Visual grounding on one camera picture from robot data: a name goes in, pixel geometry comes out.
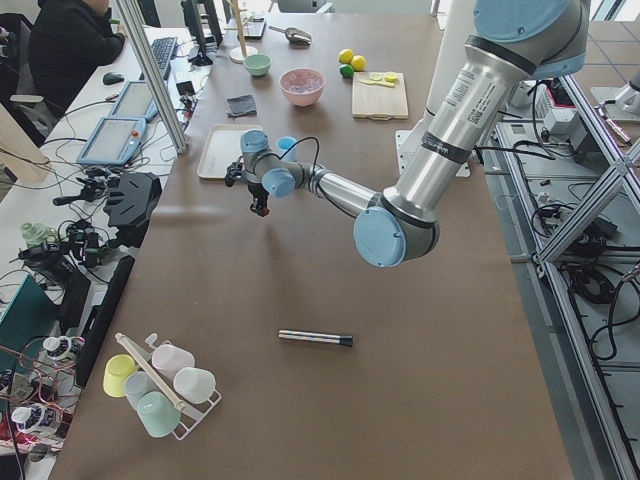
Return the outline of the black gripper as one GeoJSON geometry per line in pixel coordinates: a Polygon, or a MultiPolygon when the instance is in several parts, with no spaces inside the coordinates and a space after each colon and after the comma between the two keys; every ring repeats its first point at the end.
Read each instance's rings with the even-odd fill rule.
{"type": "Polygon", "coordinates": [[[247,185],[249,192],[254,197],[250,210],[259,214],[261,217],[266,217],[270,213],[268,204],[261,202],[258,199],[267,200],[269,193],[262,186],[260,180],[257,177],[249,173],[244,166],[244,161],[238,158],[236,161],[231,162],[226,167],[226,174],[224,177],[224,184],[226,187],[233,187],[236,183],[243,183],[247,185]]]}

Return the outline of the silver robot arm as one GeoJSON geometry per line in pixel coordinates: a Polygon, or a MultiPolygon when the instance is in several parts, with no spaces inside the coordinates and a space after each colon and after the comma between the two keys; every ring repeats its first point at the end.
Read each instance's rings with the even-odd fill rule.
{"type": "Polygon", "coordinates": [[[245,181],[259,216],[268,214],[269,197],[296,189],[326,199],[354,218],[355,246],[375,267],[429,253],[439,237],[436,206],[507,95],[524,80],[575,73],[586,56],[585,1],[478,1],[470,14],[466,61],[394,185],[375,192],[317,162],[287,161],[256,129],[242,135],[226,185],[245,181]]]}
{"type": "Polygon", "coordinates": [[[639,81],[640,71],[637,71],[615,95],[613,100],[615,119],[633,121],[639,119],[639,81]]]}

